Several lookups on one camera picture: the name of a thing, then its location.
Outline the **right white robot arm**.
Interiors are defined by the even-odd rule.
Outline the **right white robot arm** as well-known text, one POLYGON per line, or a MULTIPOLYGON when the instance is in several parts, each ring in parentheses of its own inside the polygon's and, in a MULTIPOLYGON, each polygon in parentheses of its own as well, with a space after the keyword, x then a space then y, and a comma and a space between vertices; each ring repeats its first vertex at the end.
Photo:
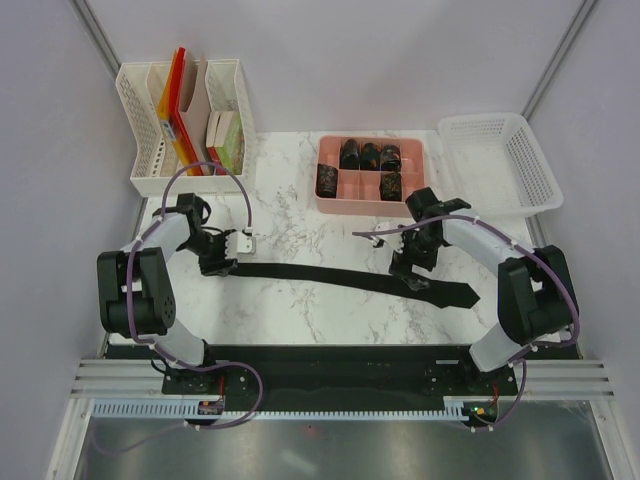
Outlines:
POLYGON ((388 237, 393 244, 391 276, 417 293, 429 293, 448 306, 465 297, 450 286, 440 288, 420 274, 432 271, 438 253, 457 247, 483 265, 497 280, 497 322, 464 355, 458 381, 467 392, 483 392, 494 375, 540 347, 571 346, 580 333, 579 308, 564 253, 550 245, 529 248, 481 220, 460 198, 439 200, 424 188, 406 200, 413 226, 400 226, 388 237), (558 343, 551 336, 569 332, 558 343))

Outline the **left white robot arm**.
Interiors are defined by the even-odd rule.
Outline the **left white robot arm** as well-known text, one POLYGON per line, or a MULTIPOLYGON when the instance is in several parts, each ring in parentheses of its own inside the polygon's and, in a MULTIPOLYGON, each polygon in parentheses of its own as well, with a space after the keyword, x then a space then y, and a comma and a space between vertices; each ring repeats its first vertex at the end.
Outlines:
POLYGON ((162 207, 147 230, 119 250, 97 258, 100 321, 109 334, 118 334, 149 348, 172 373, 185 372, 185 382, 208 393, 219 382, 223 364, 213 359, 206 340, 177 318, 167 264, 186 251, 199 267, 227 274, 238 261, 229 256, 238 231, 208 224, 211 207, 196 194, 180 194, 173 207, 162 207))

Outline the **long black necktie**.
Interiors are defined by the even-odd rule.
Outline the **long black necktie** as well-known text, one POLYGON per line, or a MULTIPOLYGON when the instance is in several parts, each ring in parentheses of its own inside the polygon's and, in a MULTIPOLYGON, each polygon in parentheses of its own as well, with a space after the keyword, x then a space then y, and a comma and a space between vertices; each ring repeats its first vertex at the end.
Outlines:
POLYGON ((428 289, 413 291, 391 275, 280 263, 238 263, 229 276, 310 281, 419 300, 438 308, 471 309, 480 296, 466 283, 430 280, 428 289))

